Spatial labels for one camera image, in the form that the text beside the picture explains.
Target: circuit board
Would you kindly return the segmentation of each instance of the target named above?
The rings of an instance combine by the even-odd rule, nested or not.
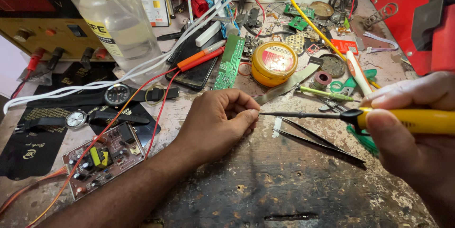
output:
[[[245,38],[229,35],[223,57],[221,58],[220,69],[215,80],[214,90],[232,88],[237,76],[238,65],[245,45]]]
[[[313,19],[314,18],[314,9],[308,7],[307,4],[300,4],[299,5],[299,8],[300,10],[302,10],[302,12],[309,18],[309,19]],[[297,11],[294,6],[292,4],[287,4],[285,9],[284,9],[284,13],[287,13],[287,14],[292,14],[294,16],[300,16],[300,12]]]
[[[289,22],[289,26],[303,31],[308,26],[308,23],[301,16],[296,16]]]
[[[65,153],[61,158],[69,169],[93,141]],[[129,122],[112,127],[87,151],[68,185],[75,201],[112,181],[144,160],[145,152]]]

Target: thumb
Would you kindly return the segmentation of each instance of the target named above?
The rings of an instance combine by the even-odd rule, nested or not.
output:
[[[387,110],[375,109],[367,114],[366,123],[384,168],[397,176],[409,172],[419,154],[414,137],[401,121]]]
[[[248,109],[240,112],[234,119],[228,120],[234,132],[243,135],[249,134],[251,129],[249,126],[258,118],[259,111],[256,109]]]

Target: workbench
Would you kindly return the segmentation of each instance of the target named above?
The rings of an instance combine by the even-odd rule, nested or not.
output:
[[[245,9],[249,10],[252,6],[257,7],[256,4],[246,4]],[[374,12],[370,0],[359,0],[355,17],[369,16]],[[187,12],[179,14],[171,27],[154,28],[153,31],[157,36],[178,32],[186,18]],[[273,17],[267,18],[268,22],[273,20]],[[382,31],[373,33],[393,40],[385,24],[381,22],[379,25]],[[174,43],[172,40],[160,42],[162,51],[169,51]],[[328,51],[320,51],[315,56],[324,53]],[[406,80],[405,72],[410,70],[400,59],[402,53],[401,49],[373,54],[361,51],[360,64],[363,69],[377,68],[376,81],[379,85],[386,86]],[[297,70],[304,68],[308,59],[308,54],[300,57]],[[152,154],[162,150],[176,137],[192,100],[213,87],[219,62],[220,59],[205,90],[195,92],[181,87],[180,97],[166,102],[160,119],[162,129],[155,137]],[[248,73],[249,67],[241,66],[240,69],[243,73]],[[349,73],[346,72],[336,80],[344,81],[348,76]],[[164,78],[160,82],[165,87],[168,84]],[[305,80],[303,85],[308,86],[308,83],[309,79]],[[35,87],[27,84],[21,92],[22,96],[31,95]],[[264,88],[248,76],[238,75],[235,87],[250,95],[265,92]],[[359,89],[356,89],[353,96],[361,99]],[[156,118],[160,105],[143,105]],[[318,112],[322,105],[318,98],[310,94],[291,91],[262,105],[261,111]],[[348,108],[355,108],[356,105],[357,103],[345,104]],[[14,107],[4,118],[0,126],[0,150],[3,150],[24,109],[24,106]],[[149,227],[150,224],[145,223],[154,223],[157,227],[245,228],[436,226],[419,196],[404,181],[385,171],[379,160],[346,131],[344,122],[312,118],[296,121],[365,160],[366,164],[362,167],[350,163],[343,156],[283,135],[272,138],[275,117],[261,116],[254,132],[243,138],[225,157],[198,168],[187,178],[182,178],[141,227]],[[299,134],[285,122],[281,129]],[[78,132],[69,130],[52,172],[62,167],[60,156],[63,153],[93,136],[94,133],[88,126]],[[0,202],[4,202],[15,190],[37,179],[13,181],[0,177]],[[43,212],[62,184],[63,179],[57,179],[21,195],[0,217],[0,227],[25,227]],[[68,206],[72,201],[67,187],[46,216]]]

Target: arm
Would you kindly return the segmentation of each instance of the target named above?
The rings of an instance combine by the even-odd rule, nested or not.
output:
[[[175,140],[39,227],[133,227],[200,165],[225,155],[258,121],[259,104],[237,89],[196,97]]]
[[[383,167],[402,178],[422,198],[441,227],[455,224],[455,137],[412,135],[385,109],[426,105],[455,111],[455,74],[437,72],[401,81],[368,95],[367,128],[379,149]]]

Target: black watch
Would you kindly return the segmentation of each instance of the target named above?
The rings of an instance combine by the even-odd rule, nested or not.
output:
[[[113,119],[117,114],[112,112],[101,112],[94,111],[91,114],[86,114],[84,111],[75,111],[66,118],[56,118],[56,117],[43,117],[35,120],[29,120],[22,124],[19,124],[14,129],[14,134],[26,132],[34,126],[38,125],[54,125],[54,126],[65,126],[69,129],[78,129],[86,124],[94,124],[97,119],[101,119],[102,122],[105,122],[106,119]],[[118,116],[117,120],[120,121],[133,121],[142,124],[148,124],[150,122],[147,118],[142,118],[135,115],[126,115],[121,114]]]
[[[51,107],[77,107],[77,106],[99,106],[109,105],[112,107],[120,106],[125,104],[137,89],[132,88],[128,85],[117,83],[105,91],[94,94],[79,94],[69,95],[59,98],[48,98],[30,101],[27,103],[28,107],[35,108],[51,108]],[[156,102],[162,99],[165,90],[159,88],[153,88],[147,93],[147,101]],[[167,99],[176,98],[179,96],[180,87],[170,88],[168,91]],[[132,99],[135,102],[145,101],[146,91],[139,91]]]

